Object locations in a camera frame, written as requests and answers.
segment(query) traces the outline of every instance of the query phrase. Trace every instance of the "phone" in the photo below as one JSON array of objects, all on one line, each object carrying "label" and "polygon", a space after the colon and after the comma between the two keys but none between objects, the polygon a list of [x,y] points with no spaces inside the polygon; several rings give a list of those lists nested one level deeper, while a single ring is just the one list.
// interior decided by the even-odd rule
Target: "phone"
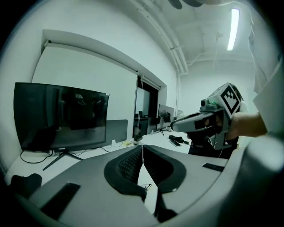
[{"label": "phone", "polygon": [[180,147],[181,145],[176,142],[175,140],[170,140],[170,143],[172,143],[173,145],[175,145],[176,147]]}]

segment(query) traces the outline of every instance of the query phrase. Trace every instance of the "window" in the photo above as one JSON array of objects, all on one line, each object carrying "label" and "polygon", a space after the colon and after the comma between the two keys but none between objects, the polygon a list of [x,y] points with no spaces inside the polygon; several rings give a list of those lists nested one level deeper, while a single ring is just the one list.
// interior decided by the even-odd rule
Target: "window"
[{"label": "window", "polygon": [[137,128],[138,124],[141,136],[151,132],[151,128],[148,127],[148,122],[150,122],[152,118],[156,118],[157,108],[158,90],[143,82],[141,77],[138,76],[133,137],[135,137],[134,129]]}]

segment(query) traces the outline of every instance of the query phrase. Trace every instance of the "fluorescent light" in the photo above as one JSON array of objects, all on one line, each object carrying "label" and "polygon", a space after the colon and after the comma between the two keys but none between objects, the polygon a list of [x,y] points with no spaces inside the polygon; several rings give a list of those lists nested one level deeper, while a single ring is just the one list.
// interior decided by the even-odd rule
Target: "fluorescent light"
[{"label": "fluorescent light", "polygon": [[232,9],[232,22],[231,22],[231,32],[230,32],[230,39],[228,44],[228,51],[231,51],[234,47],[238,24],[239,24],[239,14],[240,11],[238,9]]}]

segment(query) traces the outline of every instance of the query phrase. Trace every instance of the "monitor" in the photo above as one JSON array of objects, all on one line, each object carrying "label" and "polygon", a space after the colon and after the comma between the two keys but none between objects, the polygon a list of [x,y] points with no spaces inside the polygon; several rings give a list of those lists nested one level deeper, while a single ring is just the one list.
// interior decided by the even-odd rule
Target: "monitor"
[{"label": "monitor", "polygon": [[174,120],[174,109],[169,106],[159,105],[158,117],[161,118],[157,125],[157,130],[170,126]]},{"label": "monitor", "polygon": [[157,130],[157,124],[159,124],[159,120],[161,118],[156,117],[150,117],[148,118],[148,126],[147,126],[147,134],[150,134],[152,131],[156,132]]},{"label": "monitor", "polygon": [[14,119],[21,148],[76,151],[104,143],[108,98],[91,90],[17,82]]}]

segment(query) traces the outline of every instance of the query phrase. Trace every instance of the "ceiling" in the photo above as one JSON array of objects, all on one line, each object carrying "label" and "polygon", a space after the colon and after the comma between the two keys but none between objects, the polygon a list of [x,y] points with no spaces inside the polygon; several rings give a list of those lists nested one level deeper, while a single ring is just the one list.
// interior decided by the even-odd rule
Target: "ceiling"
[{"label": "ceiling", "polygon": [[[240,61],[252,63],[248,37],[251,31],[250,10],[240,3],[222,6],[175,9],[167,0],[123,0],[127,11],[162,48],[178,74],[188,74],[195,62]],[[231,9],[240,10],[235,45],[227,51],[231,30]]]}]

